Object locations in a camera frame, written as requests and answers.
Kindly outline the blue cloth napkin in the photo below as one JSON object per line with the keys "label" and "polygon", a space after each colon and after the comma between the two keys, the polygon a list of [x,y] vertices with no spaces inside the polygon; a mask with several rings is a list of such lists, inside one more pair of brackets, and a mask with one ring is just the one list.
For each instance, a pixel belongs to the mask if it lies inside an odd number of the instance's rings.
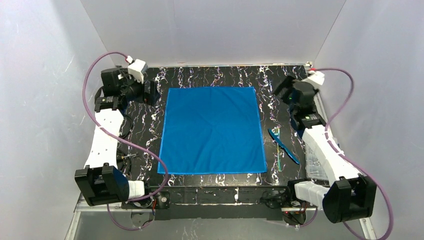
{"label": "blue cloth napkin", "polygon": [[157,171],[175,175],[267,170],[253,87],[170,88]]}

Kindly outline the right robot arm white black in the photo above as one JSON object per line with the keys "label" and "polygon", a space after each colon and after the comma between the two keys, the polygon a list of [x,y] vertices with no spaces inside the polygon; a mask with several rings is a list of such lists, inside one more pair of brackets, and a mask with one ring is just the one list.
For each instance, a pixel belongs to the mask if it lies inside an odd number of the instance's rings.
{"label": "right robot arm white black", "polygon": [[314,101],[322,80],[311,76],[296,79],[287,76],[274,90],[288,105],[291,127],[312,149],[327,176],[329,187],[311,180],[290,180],[285,201],[308,202],[323,210],[332,223],[368,218],[374,209],[377,184],[342,158],[342,152],[330,138],[325,120]]}

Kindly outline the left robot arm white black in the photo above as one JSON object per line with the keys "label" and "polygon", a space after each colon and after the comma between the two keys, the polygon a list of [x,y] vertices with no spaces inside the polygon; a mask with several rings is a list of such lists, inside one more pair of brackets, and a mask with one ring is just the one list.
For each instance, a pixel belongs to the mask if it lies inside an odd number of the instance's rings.
{"label": "left robot arm white black", "polygon": [[118,164],[118,140],[129,102],[154,106],[161,97],[155,80],[137,82],[127,68],[102,70],[103,86],[95,95],[92,146],[82,169],[74,179],[89,206],[127,202],[146,195],[145,183],[128,180]]}

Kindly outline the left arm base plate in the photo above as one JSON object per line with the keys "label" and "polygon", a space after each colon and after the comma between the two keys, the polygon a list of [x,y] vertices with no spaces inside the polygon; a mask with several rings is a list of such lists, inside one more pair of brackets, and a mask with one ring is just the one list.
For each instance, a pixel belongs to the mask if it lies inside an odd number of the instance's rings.
{"label": "left arm base plate", "polygon": [[171,194],[169,191],[160,191],[153,197],[143,199],[141,201],[122,203],[121,208],[126,210],[134,209],[154,209],[164,210],[170,207]]}

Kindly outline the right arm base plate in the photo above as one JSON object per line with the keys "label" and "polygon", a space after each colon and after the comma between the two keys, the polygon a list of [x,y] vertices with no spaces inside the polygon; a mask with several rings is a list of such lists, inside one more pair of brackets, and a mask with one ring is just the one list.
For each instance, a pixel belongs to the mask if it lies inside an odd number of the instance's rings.
{"label": "right arm base plate", "polygon": [[300,228],[311,224],[318,215],[318,209],[311,203],[292,196],[285,188],[264,191],[259,203],[269,209],[280,209],[283,221],[287,226]]}

